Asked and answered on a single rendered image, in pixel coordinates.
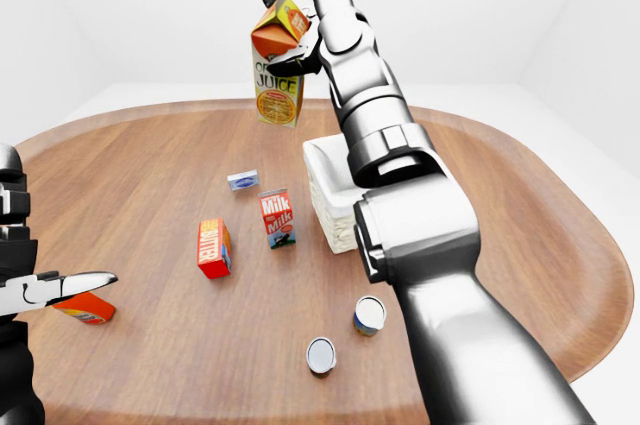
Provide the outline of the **red milk carton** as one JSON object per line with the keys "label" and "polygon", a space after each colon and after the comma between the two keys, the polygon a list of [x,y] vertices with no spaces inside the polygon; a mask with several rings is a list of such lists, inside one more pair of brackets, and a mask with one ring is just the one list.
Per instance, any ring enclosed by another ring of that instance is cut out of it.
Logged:
{"label": "red milk carton", "polygon": [[296,242],[293,210],[286,188],[258,195],[260,211],[271,249]]}

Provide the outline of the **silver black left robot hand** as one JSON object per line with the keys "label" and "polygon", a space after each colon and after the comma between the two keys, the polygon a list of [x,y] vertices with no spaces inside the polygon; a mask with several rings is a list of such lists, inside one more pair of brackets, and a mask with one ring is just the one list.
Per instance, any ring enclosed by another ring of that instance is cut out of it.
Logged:
{"label": "silver black left robot hand", "polygon": [[11,278],[0,285],[0,317],[44,308],[117,280],[114,273],[105,271],[69,276],[51,271]]}

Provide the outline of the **white woven basket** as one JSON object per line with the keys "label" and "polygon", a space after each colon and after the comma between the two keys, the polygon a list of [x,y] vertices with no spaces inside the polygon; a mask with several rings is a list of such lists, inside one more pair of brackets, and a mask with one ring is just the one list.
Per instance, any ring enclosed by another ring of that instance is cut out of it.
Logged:
{"label": "white woven basket", "polygon": [[352,180],[347,155],[342,134],[303,143],[311,202],[334,254],[357,248],[353,206],[365,192]]}

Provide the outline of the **tin with grey label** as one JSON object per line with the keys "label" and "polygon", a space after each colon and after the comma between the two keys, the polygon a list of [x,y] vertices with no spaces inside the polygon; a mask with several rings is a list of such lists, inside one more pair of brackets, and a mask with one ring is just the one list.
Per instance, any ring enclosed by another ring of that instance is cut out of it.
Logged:
{"label": "tin with grey label", "polygon": [[311,373],[317,378],[328,376],[337,363],[336,350],[327,337],[316,337],[308,345],[306,361]]}

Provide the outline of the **red orange butter box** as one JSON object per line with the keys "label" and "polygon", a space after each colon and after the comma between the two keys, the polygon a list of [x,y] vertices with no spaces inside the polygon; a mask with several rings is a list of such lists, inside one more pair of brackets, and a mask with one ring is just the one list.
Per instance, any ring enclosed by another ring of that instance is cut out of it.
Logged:
{"label": "red orange butter box", "polygon": [[197,265],[208,279],[231,274],[231,240],[222,218],[201,221],[198,230]]}

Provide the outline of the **orange juice carton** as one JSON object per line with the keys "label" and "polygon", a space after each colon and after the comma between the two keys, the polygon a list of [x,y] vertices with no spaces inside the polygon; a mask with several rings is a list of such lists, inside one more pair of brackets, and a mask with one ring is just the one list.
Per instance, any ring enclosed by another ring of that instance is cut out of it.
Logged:
{"label": "orange juice carton", "polygon": [[277,56],[295,48],[310,25],[293,0],[276,0],[251,32],[258,118],[293,128],[303,101],[304,77],[278,77],[267,70]]}

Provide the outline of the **tin with blue yellow label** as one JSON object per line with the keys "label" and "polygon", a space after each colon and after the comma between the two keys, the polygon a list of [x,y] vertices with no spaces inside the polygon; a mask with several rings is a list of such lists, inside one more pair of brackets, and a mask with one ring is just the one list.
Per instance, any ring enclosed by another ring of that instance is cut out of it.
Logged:
{"label": "tin with blue yellow label", "polygon": [[354,328],[364,336],[373,336],[379,332],[386,320],[386,308],[375,296],[362,296],[354,308]]}

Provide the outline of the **orange lying carton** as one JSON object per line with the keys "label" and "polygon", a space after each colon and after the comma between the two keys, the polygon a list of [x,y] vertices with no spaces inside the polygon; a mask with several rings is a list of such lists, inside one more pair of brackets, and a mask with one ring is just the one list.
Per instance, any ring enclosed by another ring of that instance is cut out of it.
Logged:
{"label": "orange lying carton", "polygon": [[78,294],[63,300],[53,307],[85,324],[103,324],[116,312],[116,307],[91,292]]}

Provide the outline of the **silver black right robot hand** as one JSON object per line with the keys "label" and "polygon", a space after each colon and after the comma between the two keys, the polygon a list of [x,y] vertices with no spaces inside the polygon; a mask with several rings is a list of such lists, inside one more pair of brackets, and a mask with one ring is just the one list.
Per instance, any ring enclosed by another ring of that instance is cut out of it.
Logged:
{"label": "silver black right robot hand", "polygon": [[[263,0],[270,6],[276,0]],[[276,56],[268,65],[274,76],[289,77],[333,70],[344,60],[356,60],[366,52],[375,53],[375,45],[365,43],[366,18],[353,0],[313,0],[316,28],[303,33],[296,48]]]}

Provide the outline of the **small blue white box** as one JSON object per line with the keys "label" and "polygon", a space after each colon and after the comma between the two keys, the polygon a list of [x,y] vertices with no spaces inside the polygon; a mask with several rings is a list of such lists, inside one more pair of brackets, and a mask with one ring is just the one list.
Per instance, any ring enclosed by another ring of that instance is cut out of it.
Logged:
{"label": "small blue white box", "polygon": [[232,191],[237,191],[258,185],[260,183],[260,179],[258,171],[253,169],[228,175],[227,182]]}

